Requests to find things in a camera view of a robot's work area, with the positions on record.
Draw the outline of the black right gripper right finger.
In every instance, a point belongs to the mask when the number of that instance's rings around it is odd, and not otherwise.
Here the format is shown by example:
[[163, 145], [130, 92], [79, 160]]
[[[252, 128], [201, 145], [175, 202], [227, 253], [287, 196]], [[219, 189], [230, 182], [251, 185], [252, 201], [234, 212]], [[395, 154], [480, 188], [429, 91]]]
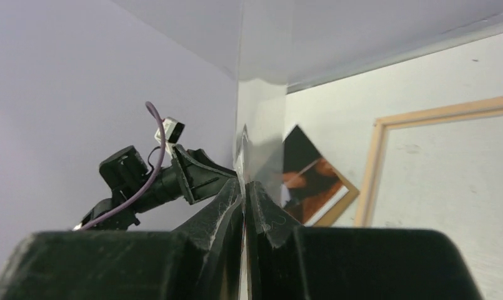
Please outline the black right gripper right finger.
[[480, 299], [455, 244], [423, 229], [306, 227], [246, 185], [251, 299]]

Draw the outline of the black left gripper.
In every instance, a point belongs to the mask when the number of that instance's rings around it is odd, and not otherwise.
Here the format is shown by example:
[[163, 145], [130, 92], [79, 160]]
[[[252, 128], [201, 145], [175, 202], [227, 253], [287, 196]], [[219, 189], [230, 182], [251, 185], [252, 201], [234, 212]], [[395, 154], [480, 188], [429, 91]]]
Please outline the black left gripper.
[[162, 168], [148, 190], [133, 203], [136, 213], [145, 213], [184, 196], [190, 204], [215, 196], [229, 179], [237, 177], [235, 171], [216, 164], [203, 149], [185, 150], [180, 144], [172, 147], [175, 167]]

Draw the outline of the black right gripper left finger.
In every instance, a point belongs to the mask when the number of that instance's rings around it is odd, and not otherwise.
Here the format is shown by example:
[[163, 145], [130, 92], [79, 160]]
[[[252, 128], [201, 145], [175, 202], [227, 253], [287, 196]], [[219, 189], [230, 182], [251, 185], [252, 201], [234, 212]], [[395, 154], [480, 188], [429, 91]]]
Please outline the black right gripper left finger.
[[23, 239], [0, 299], [237, 299], [239, 183], [173, 231], [49, 231]]

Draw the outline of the printed colour photo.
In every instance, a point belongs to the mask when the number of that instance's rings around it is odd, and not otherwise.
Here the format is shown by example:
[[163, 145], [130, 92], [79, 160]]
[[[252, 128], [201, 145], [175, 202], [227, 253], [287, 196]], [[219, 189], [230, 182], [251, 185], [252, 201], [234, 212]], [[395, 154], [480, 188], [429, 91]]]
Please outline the printed colour photo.
[[294, 126], [284, 140], [282, 207], [305, 226], [314, 226], [342, 187], [333, 165], [320, 153], [306, 133]]

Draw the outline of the light wooden picture frame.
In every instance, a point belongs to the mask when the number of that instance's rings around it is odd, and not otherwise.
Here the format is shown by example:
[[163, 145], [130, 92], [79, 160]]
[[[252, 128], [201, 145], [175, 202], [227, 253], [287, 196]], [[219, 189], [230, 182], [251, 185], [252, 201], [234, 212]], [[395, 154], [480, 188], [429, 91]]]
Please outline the light wooden picture frame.
[[371, 144], [358, 197], [354, 225], [368, 227], [372, 224], [385, 159], [387, 136], [390, 130], [497, 116], [503, 116], [503, 96], [376, 119], [373, 124]]

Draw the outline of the clear plastic sheet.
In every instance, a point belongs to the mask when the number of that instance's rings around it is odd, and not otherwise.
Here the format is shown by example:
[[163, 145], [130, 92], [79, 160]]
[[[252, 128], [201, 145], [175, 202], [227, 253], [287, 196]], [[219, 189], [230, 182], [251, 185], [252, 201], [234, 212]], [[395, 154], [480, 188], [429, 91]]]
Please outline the clear plastic sheet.
[[[503, 96], [503, 1], [246, 1], [238, 131], [277, 193], [300, 126], [359, 191], [374, 121]], [[388, 132], [371, 227], [429, 228], [503, 299], [503, 116]]]

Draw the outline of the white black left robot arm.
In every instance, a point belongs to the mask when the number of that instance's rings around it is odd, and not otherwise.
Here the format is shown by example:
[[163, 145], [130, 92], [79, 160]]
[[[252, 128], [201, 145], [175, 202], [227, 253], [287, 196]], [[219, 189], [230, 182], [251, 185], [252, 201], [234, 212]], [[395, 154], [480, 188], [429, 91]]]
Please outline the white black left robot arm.
[[[99, 165], [99, 173], [111, 190], [111, 197], [99, 201], [77, 225], [81, 229], [92, 220], [112, 211], [135, 195], [156, 170], [146, 164], [134, 146], [128, 146]], [[154, 182], [132, 204], [117, 214], [91, 226], [92, 230], [127, 230], [139, 225], [137, 214], [184, 198], [195, 204], [219, 193], [225, 183], [235, 179], [235, 171], [212, 161], [202, 149], [171, 148], [171, 165], [157, 169]]]

